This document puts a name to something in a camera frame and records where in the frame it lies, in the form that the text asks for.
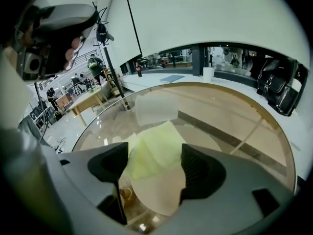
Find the white wall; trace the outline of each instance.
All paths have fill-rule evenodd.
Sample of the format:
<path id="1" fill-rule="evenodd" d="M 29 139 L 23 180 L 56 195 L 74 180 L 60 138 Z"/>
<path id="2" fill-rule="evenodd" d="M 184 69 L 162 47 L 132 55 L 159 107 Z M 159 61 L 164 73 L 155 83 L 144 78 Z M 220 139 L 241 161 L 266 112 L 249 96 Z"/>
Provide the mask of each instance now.
<path id="1" fill-rule="evenodd" d="M 96 38 L 91 38 L 91 39 L 86 39 L 84 45 L 81 47 L 81 49 L 79 50 L 79 56 L 84 55 L 90 51 L 93 50 L 97 50 L 98 55 L 100 56 L 100 58 L 102 59 L 99 47 L 97 46 L 93 46 L 93 45 L 97 45 L 97 39 Z"/>
<path id="2" fill-rule="evenodd" d="M 113 67 L 120 69 L 120 65 L 140 54 L 132 18 L 127 0 L 113 0 L 109 15 L 107 29 L 114 37 L 109 41 L 108 52 Z"/>
<path id="3" fill-rule="evenodd" d="M 264 47 L 309 67 L 309 44 L 283 0 L 129 0 L 142 55 L 201 42 Z"/>

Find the blue notebook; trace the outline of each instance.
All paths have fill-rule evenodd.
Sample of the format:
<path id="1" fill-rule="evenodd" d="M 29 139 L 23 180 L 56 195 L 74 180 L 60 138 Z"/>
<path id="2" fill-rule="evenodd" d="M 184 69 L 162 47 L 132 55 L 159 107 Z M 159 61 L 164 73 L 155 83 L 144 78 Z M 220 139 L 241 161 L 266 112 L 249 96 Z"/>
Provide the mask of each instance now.
<path id="1" fill-rule="evenodd" d="M 163 78 L 163 79 L 160 79 L 160 82 L 163 82 L 163 83 L 172 83 L 176 80 L 179 80 L 181 78 L 183 78 L 185 76 L 181 76 L 181 75 L 171 75 L 171 76 L 168 76 L 166 78 Z"/>

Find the white cup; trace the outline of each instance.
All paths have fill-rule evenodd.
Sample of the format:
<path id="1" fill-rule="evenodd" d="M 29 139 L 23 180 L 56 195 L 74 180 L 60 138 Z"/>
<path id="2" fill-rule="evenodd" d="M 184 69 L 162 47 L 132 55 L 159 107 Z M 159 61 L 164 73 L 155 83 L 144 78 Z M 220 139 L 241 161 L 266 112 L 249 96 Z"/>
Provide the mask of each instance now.
<path id="1" fill-rule="evenodd" d="M 203 67 L 203 81 L 205 83 L 212 83 L 212 78 L 214 77 L 213 67 Z"/>

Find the bottle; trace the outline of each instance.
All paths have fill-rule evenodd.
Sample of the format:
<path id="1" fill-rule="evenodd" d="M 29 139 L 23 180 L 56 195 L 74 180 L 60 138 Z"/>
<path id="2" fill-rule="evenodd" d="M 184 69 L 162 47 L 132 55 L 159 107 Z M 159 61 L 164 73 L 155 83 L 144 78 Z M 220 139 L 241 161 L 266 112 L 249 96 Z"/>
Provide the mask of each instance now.
<path id="1" fill-rule="evenodd" d="M 140 65 L 136 62 L 136 71 L 138 73 L 138 77 L 142 77 Z"/>

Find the wooden table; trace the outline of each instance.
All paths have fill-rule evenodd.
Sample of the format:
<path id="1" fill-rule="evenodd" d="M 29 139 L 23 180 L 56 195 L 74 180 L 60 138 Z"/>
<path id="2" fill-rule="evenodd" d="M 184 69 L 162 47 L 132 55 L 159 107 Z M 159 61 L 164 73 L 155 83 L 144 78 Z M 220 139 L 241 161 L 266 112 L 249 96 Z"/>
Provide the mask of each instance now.
<path id="1" fill-rule="evenodd" d="M 101 92 L 101 87 L 95 88 L 93 92 L 86 92 L 82 96 L 80 96 L 69 108 L 72 110 L 75 115 L 78 115 L 80 120 L 83 122 L 85 126 L 87 126 L 86 122 L 84 121 L 82 115 L 80 114 L 85 109 L 92 107 L 94 104 L 99 104 L 103 110 L 106 109 L 104 104 L 102 103 L 101 99 L 104 98 L 107 102 L 108 99 L 103 95 Z"/>
<path id="2" fill-rule="evenodd" d="M 65 106 L 67 106 L 68 104 L 70 104 L 72 102 L 72 98 L 70 97 L 69 93 L 66 93 L 64 95 L 62 95 L 61 97 L 59 97 L 56 100 L 57 105 L 60 107 L 60 109 L 63 111 L 62 107 L 64 107 L 65 111 L 66 108 Z"/>

